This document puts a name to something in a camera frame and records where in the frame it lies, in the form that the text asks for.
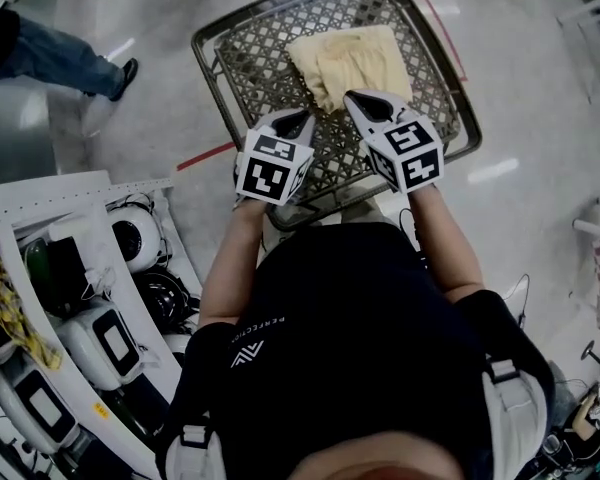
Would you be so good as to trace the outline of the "person's right forearm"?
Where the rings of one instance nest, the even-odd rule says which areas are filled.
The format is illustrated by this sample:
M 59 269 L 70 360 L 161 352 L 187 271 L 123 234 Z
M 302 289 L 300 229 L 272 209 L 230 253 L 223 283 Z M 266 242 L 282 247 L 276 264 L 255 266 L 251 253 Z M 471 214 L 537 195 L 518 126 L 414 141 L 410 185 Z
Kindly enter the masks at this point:
M 417 189 L 408 199 L 418 242 L 444 296 L 456 303 L 483 290 L 478 258 L 437 187 Z

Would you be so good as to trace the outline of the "green glossy helmet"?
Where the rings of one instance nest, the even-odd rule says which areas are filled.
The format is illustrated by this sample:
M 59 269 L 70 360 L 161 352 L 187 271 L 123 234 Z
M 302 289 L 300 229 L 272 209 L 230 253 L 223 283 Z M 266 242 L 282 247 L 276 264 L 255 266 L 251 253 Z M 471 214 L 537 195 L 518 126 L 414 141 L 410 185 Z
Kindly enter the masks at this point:
M 29 243 L 24 249 L 23 261 L 40 303 L 53 302 L 54 283 L 46 242 L 38 238 Z

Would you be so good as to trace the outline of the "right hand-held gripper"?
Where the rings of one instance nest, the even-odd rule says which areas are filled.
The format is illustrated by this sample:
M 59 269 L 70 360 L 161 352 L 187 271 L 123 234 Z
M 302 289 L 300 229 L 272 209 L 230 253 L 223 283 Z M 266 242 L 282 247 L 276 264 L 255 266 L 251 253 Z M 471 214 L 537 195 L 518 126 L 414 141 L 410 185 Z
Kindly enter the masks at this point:
M 353 90 L 343 98 L 357 131 L 373 133 L 362 139 L 373 172 L 393 192 L 410 193 L 444 175 L 443 143 L 424 115 L 376 131 L 373 121 L 396 121 L 407 110 L 399 95 L 379 90 Z

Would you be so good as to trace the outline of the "black rectangular case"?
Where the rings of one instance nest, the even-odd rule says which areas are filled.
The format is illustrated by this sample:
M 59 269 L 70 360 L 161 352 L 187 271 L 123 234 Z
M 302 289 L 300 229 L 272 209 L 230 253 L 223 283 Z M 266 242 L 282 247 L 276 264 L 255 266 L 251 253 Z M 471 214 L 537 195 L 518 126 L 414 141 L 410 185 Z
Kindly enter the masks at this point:
M 67 319 L 83 309 L 94 291 L 73 237 L 48 242 L 47 253 L 56 295 L 51 313 Z

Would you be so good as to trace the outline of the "white round headset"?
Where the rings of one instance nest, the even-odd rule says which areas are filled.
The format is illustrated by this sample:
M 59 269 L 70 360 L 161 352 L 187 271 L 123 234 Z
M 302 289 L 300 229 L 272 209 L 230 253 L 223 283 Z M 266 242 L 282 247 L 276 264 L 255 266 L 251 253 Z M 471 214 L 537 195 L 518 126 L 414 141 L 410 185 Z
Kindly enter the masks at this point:
M 163 339 L 170 349 L 177 363 L 183 367 L 185 362 L 186 349 L 196 329 L 189 329 L 182 332 L 170 332 L 163 335 Z
M 115 239 L 132 274 L 156 264 L 162 234 L 151 212 L 142 205 L 129 204 L 108 212 Z

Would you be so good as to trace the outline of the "white device with black screen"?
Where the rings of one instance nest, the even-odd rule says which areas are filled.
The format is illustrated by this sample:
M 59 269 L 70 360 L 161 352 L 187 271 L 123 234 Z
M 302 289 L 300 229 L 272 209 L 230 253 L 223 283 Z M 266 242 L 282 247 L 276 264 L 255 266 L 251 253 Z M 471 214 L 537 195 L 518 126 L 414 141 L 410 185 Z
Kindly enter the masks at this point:
M 36 450 L 53 455 L 78 438 L 76 417 L 44 373 L 31 362 L 0 366 L 0 406 Z
M 142 373 L 141 350 L 110 301 L 92 300 L 86 309 L 57 327 L 56 334 L 96 389 L 117 390 Z

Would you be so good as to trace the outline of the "cream yellow cloth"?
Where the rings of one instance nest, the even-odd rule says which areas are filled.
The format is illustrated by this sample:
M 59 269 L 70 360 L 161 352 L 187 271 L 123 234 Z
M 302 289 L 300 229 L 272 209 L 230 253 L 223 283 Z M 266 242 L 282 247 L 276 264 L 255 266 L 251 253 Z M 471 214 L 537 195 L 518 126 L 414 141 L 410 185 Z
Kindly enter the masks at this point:
M 413 100 L 406 65 L 387 25 L 301 36 L 286 51 L 316 105 L 328 114 L 344 108 L 349 90 L 373 89 Z

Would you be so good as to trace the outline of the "person's left forearm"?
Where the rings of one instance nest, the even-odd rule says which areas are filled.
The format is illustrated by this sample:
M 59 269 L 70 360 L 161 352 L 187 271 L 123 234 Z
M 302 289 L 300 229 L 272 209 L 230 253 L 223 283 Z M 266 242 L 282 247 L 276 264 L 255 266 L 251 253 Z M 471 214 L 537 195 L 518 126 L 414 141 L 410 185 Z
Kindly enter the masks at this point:
M 250 301 L 267 204 L 239 202 L 203 285 L 198 326 L 235 325 Z

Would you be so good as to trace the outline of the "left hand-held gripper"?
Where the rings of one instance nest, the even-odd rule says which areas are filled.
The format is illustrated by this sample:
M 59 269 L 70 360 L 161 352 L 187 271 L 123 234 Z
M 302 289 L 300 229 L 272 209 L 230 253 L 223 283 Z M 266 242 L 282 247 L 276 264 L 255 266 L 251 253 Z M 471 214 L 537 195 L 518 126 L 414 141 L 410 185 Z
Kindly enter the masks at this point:
M 306 109 L 286 109 L 271 114 L 269 126 L 277 136 L 299 136 L 299 143 L 279 138 L 271 128 L 250 129 L 237 162 L 236 193 L 284 206 L 299 190 L 314 158 L 309 147 L 315 116 Z

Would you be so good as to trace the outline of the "person's legs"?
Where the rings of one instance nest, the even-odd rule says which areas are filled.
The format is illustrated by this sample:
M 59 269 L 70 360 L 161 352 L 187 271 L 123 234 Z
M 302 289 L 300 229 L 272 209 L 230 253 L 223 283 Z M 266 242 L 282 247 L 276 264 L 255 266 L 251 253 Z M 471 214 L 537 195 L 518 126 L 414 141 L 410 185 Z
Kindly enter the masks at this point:
M 306 228 L 318 228 L 322 226 L 340 225 L 346 223 L 386 223 L 394 227 L 400 227 L 391 218 L 384 215 L 374 198 L 358 202 L 353 206 L 345 208 L 330 216 L 323 217 L 315 222 L 303 225 L 300 230 Z M 265 223 L 260 238 L 260 248 L 264 253 L 271 252 L 276 246 L 293 236 L 297 231 L 280 231 L 270 223 Z

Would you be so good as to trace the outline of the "black helmet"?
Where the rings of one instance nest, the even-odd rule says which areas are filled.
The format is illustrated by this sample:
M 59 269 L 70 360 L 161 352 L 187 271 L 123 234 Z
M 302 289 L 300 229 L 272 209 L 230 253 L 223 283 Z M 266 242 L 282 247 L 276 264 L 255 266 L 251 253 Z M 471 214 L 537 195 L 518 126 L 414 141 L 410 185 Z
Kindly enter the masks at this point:
M 161 332 L 166 332 L 193 314 L 188 291 L 168 270 L 146 270 L 136 273 L 132 279 L 153 322 Z

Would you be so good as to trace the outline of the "white metal shelf rack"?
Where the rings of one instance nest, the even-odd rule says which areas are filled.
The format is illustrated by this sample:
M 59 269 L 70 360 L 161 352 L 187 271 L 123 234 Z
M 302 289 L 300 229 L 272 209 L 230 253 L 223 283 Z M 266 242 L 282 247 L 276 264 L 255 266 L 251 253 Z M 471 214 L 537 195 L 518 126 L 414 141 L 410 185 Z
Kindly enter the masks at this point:
M 36 450 L 0 406 L 0 437 L 21 449 L 19 458 L 0 459 L 8 478 L 74 480 L 160 480 L 157 436 L 181 373 L 163 335 L 196 328 L 201 284 L 172 219 L 170 179 L 113 184 L 103 171 L 59 175 L 0 185 L 0 366 L 17 360 L 45 374 L 78 421 L 80 434 L 50 455 Z M 155 265 L 166 269 L 189 293 L 193 314 L 161 332 L 153 322 L 127 268 L 108 212 L 137 204 L 156 220 L 162 243 Z M 96 389 L 62 345 L 56 328 L 64 321 L 42 305 L 23 261 L 25 247 L 73 237 L 94 299 L 114 303 L 141 350 L 142 373 L 114 391 Z

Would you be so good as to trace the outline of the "person's torso in black shirt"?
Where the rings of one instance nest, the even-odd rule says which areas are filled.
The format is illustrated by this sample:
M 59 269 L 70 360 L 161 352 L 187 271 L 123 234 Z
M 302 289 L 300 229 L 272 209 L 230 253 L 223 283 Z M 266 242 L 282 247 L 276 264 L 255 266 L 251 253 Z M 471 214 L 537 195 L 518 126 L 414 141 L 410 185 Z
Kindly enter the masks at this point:
M 313 453 L 403 432 L 450 452 L 466 480 L 515 480 L 554 392 L 497 293 L 451 303 L 391 224 L 307 228 L 257 267 L 235 325 L 192 336 L 156 464 L 166 475 L 171 445 L 217 437 L 227 480 L 288 480 Z

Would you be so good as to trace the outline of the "dark wicker glass-top table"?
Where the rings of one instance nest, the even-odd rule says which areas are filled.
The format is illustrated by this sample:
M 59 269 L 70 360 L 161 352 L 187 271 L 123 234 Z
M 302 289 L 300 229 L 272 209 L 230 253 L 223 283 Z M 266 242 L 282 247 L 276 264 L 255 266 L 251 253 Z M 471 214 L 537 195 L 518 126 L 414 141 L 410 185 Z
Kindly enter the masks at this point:
M 447 50 L 415 0 L 258 0 L 197 31 L 192 50 L 236 146 L 246 127 L 271 111 L 306 108 L 316 118 L 314 161 L 293 203 L 270 207 L 272 225 L 295 231 L 389 186 L 373 175 L 360 135 L 344 111 L 320 110 L 286 51 L 292 40 L 332 29 L 387 25 L 413 90 L 411 108 L 427 115 L 446 162 L 482 143 L 477 116 Z M 243 117 L 245 127 L 237 117 Z

